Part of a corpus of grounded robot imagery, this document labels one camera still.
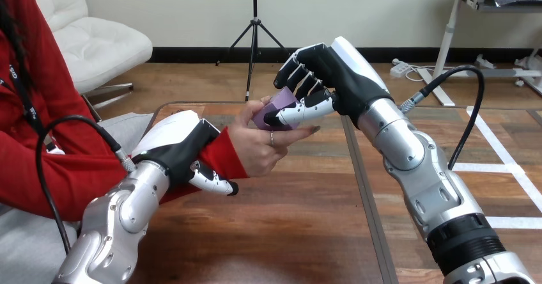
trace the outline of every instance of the white wall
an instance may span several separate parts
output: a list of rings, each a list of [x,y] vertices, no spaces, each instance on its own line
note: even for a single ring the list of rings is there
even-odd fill
[[[154,46],[227,47],[252,18],[252,0],[87,0],[91,16],[147,34]],[[287,47],[439,47],[453,0],[258,0],[262,23]],[[462,6],[453,47],[532,47],[540,14],[480,14]],[[250,46],[250,35],[240,46]],[[259,34],[260,47],[273,41]]]

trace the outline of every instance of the black baseboard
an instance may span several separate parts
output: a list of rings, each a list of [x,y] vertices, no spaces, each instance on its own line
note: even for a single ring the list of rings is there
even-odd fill
[[[260,48],[255,62],[284,63],[296,48],[288,48],[288,54],[280,48]],[[368,62],[390,63],[394,58],[407,63],[436,62],[436,47],[366,47],[357,49]],[[532,49],[476,49],[452,48],[446,59],[449,63],[474,63],[482,54],[492,63],[514,63],[515,59],[529,56]],[[237,47],[226,59],[227,47],[155,47],[149,62],[153,63],[248,63],[250,47]]]

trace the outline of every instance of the white table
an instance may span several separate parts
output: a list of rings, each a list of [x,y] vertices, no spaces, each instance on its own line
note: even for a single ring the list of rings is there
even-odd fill
[[[499,13],[542,13],[542,6],[527,6],[527,5],[515,5],[515,6],[495,6],[494,0],[454,0],[454,5],[452,7],[452,12],[450,14],[450,19],[446,29],[444,31],[444,37],[442,39],[442,45],[440,46],[440,51],[438,53],[437,63],[435,65],[435,71],[433,74],[430,74],[426,69],[419,69],[421,77],[426,83],[430,83],[437,76],[439,76],[443,69],[444,64],[446,63],[446,57],[448,56],[448,51],[450,49],[450,44],[454,35],[454,30],[458,20],[458,12],[462,3],[465,3],[467,6],[471,7],[477,12],[499,12]],[[485,77],[521,77],[527,84],[531,85],[535,90],[542,93],[542,72],[539,70],[522,70],[520,68],[515,68],[511,70],[482,70],[482,73]],[[472,72],[458,72],[453,76],[465,77],[473,76]],[[455,103],[448,97],[446,92],[441,87],[437,87],[433,90],[433,93],[444,106],[455,106]]]

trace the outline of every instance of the tripod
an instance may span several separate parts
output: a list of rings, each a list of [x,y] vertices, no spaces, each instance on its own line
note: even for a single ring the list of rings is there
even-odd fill
[[[267,33],[267,35],[269,35],[271,39],[273,39],[273,41],[275,41],[275,43],[278,44],[283,49],[284,52],[288,53],[288,50],[286,50],[286,48],[277,40],[277,38],[275,38],[275,36],[273,36],[273,34],[270,33],[269,30],[267,30],[267,28],[261,23],[261,20],[258,18],[258,0],[253,0],[253,8],[254,8],[254,18],[251,20],[251,23],[247,26],[245,31],[241,33],[239,38],[237,38],[237,40],[233,42],[231,47],[229,47],[228,53],[226,54],[226,59],[227,59],[231,51],[233,50],[233,48],[237,45],[237,43],[243,38],[243,36],[245,36],[245,34],[249,31],[249,29],[252,28],[251,62],[249,64],[249,77],[247,79],[247,94],[245,96],[245,101],[249,100],[249,94],[250,94],[250,89],[251,89],[251,75],[252,75],[252,70],[254,69],[254,60],[256,59],[256,56],[258,55],[258,27],[261,27],[265,31],[265,33]]]

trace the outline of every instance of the woman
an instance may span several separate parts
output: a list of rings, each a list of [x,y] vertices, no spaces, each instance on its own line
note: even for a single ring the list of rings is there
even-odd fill
[[[36,174],[38,135],[26,118],[16,82],[29,95],[39,120],[49,124],[62,116],[91,118],[74,88],[65,61],[35,0],[0,0],[0,203],[12,208],[0,216],[2,283],[48,283],[65,255]],[[199,159],[232,178],[267,174],[284,157],[287,146],[310,136],[307,127],[274,134],[247,124],[268,102],[248,102],[234,123],[200,153]],[[43,170],[64,221],[80,221],[86,205],[116,185],[125,172],[102,138],[81,122],[58,125],[54,143],[66,155],[43,153]],[[162,202],[198,189],[183,185]]]

